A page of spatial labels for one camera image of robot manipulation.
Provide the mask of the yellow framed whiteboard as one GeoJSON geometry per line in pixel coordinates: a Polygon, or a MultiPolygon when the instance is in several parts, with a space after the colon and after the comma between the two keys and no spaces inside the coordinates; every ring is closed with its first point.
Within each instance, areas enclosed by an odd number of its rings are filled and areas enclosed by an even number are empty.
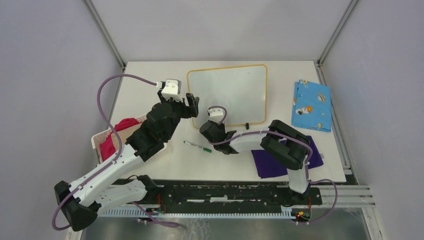
{"type": "Polygon", "coordinates": [[[199,97],[199,129],[209,119],[208,108],[227,110],[227,127],[262,124],[267,120],[268,68],[264,64],[194,69],[187,73],[188,91],[199,97]]]}

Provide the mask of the green marker cap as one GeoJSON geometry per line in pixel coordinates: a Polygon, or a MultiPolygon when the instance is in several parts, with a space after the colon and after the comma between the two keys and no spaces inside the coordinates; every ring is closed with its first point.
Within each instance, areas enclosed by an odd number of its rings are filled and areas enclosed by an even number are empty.
{"type": "Polygon", "coordinates": [[[208,153],[212,153],[211,149],[208,149],[208,148],[205,148],[205,147],[202,150],[205,151],[205,152],[208,152],[208,153]]]}

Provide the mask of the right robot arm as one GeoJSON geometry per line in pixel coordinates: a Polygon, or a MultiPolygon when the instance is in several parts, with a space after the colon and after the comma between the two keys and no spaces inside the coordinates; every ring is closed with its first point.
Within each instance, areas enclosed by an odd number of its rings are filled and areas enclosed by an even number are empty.
{"type": "Polygon", "coordinates": [[[264,150],[287,168],[289,199],[295,204],[302,204],[309,198],[307,164],[313,149],[309,138],[303,133],[277,119],[265,130],[244,133],[226,131],[223,123],[209,120],[200,127],[199,132],[215,150],[225,155],[264,150]]]}

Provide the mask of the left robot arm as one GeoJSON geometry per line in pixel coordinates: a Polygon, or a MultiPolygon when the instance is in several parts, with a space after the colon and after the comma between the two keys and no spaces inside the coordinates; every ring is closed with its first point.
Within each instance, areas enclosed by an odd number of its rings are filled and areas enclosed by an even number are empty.
{"type": "Polygon", "coordinates": [[[162,151],[172,138],[181,119],[196,118],[199,97],[187,93],[182,101],[160,97],[146,115],[146,120],[108,159],[71,183],[60,181],[54,186],[58,208],[73,231],[81,231],[96,218],[121,205],[143,201],[153,203],[157,186],[148,175],[140,175],[124,185],[111,185],[123,174],[142,166],[162,151]]]}

